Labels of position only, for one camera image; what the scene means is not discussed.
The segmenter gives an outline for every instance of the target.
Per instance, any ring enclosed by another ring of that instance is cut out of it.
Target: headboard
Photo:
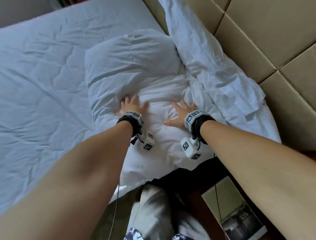
[[[166,33],[157,0],[143,0]],[[316,1],[183,0],[266,93],[284,144],[316,150]]]

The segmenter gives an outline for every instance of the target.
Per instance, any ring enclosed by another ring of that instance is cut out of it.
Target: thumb
[[[177,127],[177,121],[172,119],[164,121],[163,124],[170,127]]]

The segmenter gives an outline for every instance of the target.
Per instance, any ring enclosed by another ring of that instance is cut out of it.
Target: black wrist strap
[[[194,123],[192,124],[192,135],[195,138],[199,138],[199,140],[204,143],[207,144],[206,141],[202,138],[201,133],[200,133],[200,129],[203,123],[205,123],[206,121],[215,121],[214,118],[212,118],[211,116],[207,116],[207,115],[202,115],[201,117],[197,118]]]
[[[116,124],[118,124],[121,121],[128,121],[132,125],[132,127],[133,127],[133,136],[132,137],[134,137],[142,129],[142,126],[140,126],[138,124],[137,120],[133,119],[130,116],[121,117]]]

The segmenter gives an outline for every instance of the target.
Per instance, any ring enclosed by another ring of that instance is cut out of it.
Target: gray pants
[[[178,210],[173,215],[177,233],[182,233],[194,240],[209,240],[201,224],[189,213]],[[146,184],[140,200],[132,207],[129,230],[134,227],[144,240],[171,240],[175,234],[172,226],[172,214],[167,193],[161,187]]]

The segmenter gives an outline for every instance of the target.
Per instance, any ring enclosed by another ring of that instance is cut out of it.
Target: gray wall
[[[0,28],[51,11],[49,0],[0,0]]]

